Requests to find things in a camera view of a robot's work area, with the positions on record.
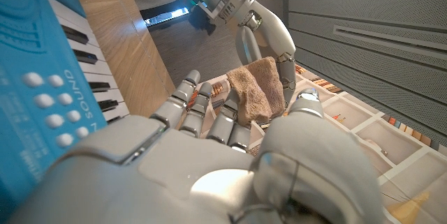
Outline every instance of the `piano keyboard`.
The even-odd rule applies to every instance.
[[[68,43],[90,84],[108,124],[129,115],[129,109],[99,48],[88,21],[56,0],[48,0]]]

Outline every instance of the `white drawer organizer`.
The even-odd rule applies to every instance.
[[[226,78],[226,75],[222,75],[208,82],[214,84]],[[302,75],[296,75],[296,89],[292,101],[296,100],[300,91],[308,87],[319,92],[325,118],[339,129],[357,137],[361,149],[376,170],[385,207],[405,202],[419,193],[429,191],[429,199],[422,204],[416,223],[442,223],[447,220],[447,211],[437,207],[447,205],[447,157],[389,124],[381,118],[382,112],[351,94],[331,93]],[[228,92],[219,94],[212,98],[212,101],[227,95]],[[339,119],[346,117],[341,123],[332,118],[338,114],[341,115]],[[207,135],[215,118],[210,101],[201,138]],[[259,145],[263,137],[264,131],[252,123],[249,149]],[[379,147],[366,140],[373,140]],[[387,156],[383,155],[381,149],[388,152]],[[388,219],[387,223],[399,223],[386,210],[384,213]]]

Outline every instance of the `blue keyboard panel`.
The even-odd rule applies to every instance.
[[[66,6],[83,15],[78,0]],[[48,0],[0,0],[0,222],[106,125]]]

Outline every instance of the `white button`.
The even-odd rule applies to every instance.
[[[47,123],[50,128],[60,127],[64,123],[64,118],[61,115],[52,114],[45,118],[45,123]]]
[[[79,119],[81,119],[81,114],[76,110],[67,112],[66,116],[67,116],[68,120],[70,120],[73,123],[78,121]]]
[[[53,87],[61,87],[64,85],[64,80],[59,75],[51,75],[48,77],[48,81]]]
[[[89,129],[86,127],[79,127],[76,129],[76,135],[78,138],[84,138],[89,134]]]
[[[57,136],[57,138],[56,138],[57,144],[60,147],[69,146],[70,144],[73,143],[73,140],[74,140],[73,136],[68,133],[61,134],[61,135]]]
[[[61,94],[57,96],[57,99],[62,105],[70,105],[73,102],[73,98],[70,94]]]
[[[39,85],[43,84],[42,77],[37,73],[27,73],[22,76],[22,81],[28,86],[28,87],[37,87]]]
[[[34,102],[40,108],[47,108],[54,104],[54,100],[48,94],[41,94],[34,97]]]

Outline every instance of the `white piano key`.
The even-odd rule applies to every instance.
[[[127,109],[127,105],[125,102],[121,102],[118,106],[107,112],[103,112],[106,121],[114,119],[115,117],[124,117],[129,114],[129,109]]]
[[[97,61],[95,64],[88,64],[88,63],[83,63],[80,61],[78,63],[81,66],[83,73],[112,75],[112,72],[110,72],[109,66],[104,61]]]
[[[86,45],[83,45],[82,43],[78,43],[75,40],[71,40],[71,39],[68,39],[68,38],[67,38],[67,40],[68,40],[68,43],[70,44],[70,47],[72,49],[74,49],[74,50],[81,50],[83,52],[88,52],[88,53],[95,54],[96,58],[98,60],[105,61],[103,52],[101,51],[100,48],[98,48],[96,46],[93,46],[93,45],[90,45],[88,43]]]
[[[112,75],[84,73],[84,76],[88,82],[107,82],[111,89],[118,89],[118,85]]]
[[[74,24],[58,15],[56,15],[56,17],[57,17],[57,20],[59,21],[59,24],[62,24],[64,26],[67,26],[68,28],[72,28],[72,29],[75,29],[81,33],[86,34],[87,37],[89,38],[88,44],[99,47],[98,41],[96,40],[96,37],[93,34],[93,32],[91,32],[91,30],[86,30],[82,27],[79,27],[78,25],[76,25],[76,24]]]
[[[95,92],[93,93],[97,102],[105,101],[105,100],[116,100],[118,103],[124,102],[124,98],[119,92],[118,89],[110,89],[105,92]]]
[[[56,15],[64,18],[65,20],[71,21],[72,23],[78,25],[79,27],[82,27],[83,29],[91,31],[87,19],[78,15],[75,11],[71,10],[68,7],[65,7],[64,4],[59,3],[56,0],[48,0],[48,1],[50,2],[51,8],[53,9]]]

